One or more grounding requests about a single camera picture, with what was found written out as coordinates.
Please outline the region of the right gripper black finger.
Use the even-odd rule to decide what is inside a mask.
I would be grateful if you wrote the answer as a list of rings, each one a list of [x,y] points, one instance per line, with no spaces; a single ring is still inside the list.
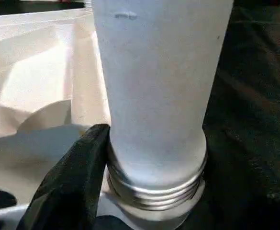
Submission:
[[[90,127],[46,174],[18,230],[90,230],[107,161],[110,126]]]

